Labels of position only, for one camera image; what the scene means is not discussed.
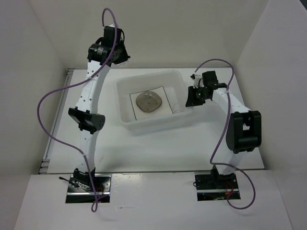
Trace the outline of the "clear plastic cup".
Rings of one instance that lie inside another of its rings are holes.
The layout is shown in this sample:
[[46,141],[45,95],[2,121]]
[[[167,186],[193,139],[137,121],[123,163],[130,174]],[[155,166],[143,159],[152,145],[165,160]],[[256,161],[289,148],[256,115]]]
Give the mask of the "clear plastic cup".
[[179,103],[176,103],[172,106],[172,110],[174,113],[182,113],[184,111],[184,107],[182,107]]
[[117,67],[117,68],[124,68],[124,67],[126,67],[128,64],[129,64],[129,61],[127,60],[127,61],[124,61],[124,62],[121,62],[121,63],[116,64],[116,67]]

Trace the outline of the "square white plate black rim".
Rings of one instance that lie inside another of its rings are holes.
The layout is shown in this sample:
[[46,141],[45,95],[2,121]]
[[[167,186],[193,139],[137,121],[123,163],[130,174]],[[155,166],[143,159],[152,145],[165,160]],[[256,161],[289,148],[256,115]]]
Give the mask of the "square white plate black rim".
[[136,105],[136,98],[138,95],[140,95],[142,92],[135,92],[135,93],[130,93],[130,101],[132,105],[132,110],[134,112],[134,116],[136,120],[145,120],[145,119],[151,119],[151,118],[160,118],[166,115],[172,115],[173,111],[171,109],[171,106],[169,104],[166,92],[164,91],[163,87],[159,87],[156,89],[151,89],[147,91],[154,91],[156,92],[161,98],[162,98],[162,105],[159,109],[152,113],[145,113],[141,111],[137,105]]

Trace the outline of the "white plastic bin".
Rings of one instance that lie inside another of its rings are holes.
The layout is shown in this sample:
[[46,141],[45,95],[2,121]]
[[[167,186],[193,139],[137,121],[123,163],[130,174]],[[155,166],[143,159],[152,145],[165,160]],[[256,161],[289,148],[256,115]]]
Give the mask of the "white plastic bin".
[[[130,93],[163,87],[169,104],[184,107],[182,113],[160,118],[136,120],[130,101]],[[119,122],[133,133],[171,130],[190,124],[192,109],[186,108],[188,88],[182,74],[176,69],[124,69],[114,81],[115,100]]]

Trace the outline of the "clear glass dish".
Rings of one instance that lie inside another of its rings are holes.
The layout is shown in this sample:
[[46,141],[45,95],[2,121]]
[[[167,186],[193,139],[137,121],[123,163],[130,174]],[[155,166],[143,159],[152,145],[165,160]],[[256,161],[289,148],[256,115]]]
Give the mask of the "clear glass dish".
[[137,96],[135,102],[141,111],[152,113],[161,107],[162,98],[154,91],[145,91]]

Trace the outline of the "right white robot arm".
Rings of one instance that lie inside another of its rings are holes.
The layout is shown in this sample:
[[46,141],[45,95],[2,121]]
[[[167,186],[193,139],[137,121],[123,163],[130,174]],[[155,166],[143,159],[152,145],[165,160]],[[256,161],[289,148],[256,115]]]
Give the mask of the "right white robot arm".
[[218,144],[225,142],[228,151],[218,161],[210,159],[210,184],[225,188],[235,176],[235,169],[247,152],[261,145],[261,113],[243,105],[229,90],[226,83],[220,83],[215,71],[191,75],[193,85],[188,87],[186,107],[200,106],[210,100],[226,114],[226,123]]

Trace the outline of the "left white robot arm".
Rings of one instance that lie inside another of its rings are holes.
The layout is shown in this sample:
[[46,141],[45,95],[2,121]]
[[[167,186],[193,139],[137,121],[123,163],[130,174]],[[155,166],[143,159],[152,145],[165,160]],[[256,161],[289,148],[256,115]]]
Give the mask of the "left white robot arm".
[[82,88],[80,98],[69,116],[78,124],[81,138],[79,149],[84,160],[76,166],[73,172],[74,182],[88,192],[95,187],[94,153],[99,131],[103,128],[106,117],[98,113],[98,101],[105,78],[112,64],[128,61],[122,29],[114,25],[106,26],[104,34],[88,49],[87,82]]

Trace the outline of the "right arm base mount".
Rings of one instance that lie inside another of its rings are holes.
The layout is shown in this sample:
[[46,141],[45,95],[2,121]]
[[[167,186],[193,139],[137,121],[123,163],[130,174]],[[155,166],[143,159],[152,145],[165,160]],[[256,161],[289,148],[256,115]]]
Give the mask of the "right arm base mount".
[[196,188],[198,201],[226,200],[228,195],[230,200],[241,199],[236,175],[233,173],[218,180],[212,172],[196,172],[193,186]]

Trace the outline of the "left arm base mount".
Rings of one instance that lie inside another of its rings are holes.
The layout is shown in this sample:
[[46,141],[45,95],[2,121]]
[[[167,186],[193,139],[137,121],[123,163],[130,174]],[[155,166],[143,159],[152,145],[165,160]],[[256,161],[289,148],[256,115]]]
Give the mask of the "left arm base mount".
[[[111,175],[96,174],[94,178],[95,189],[98,197],[98,203],[110,202]],[[66,204],[93,203],[95,201],[92,188],[75,182],[70,175],[69,185],[66,193]]]

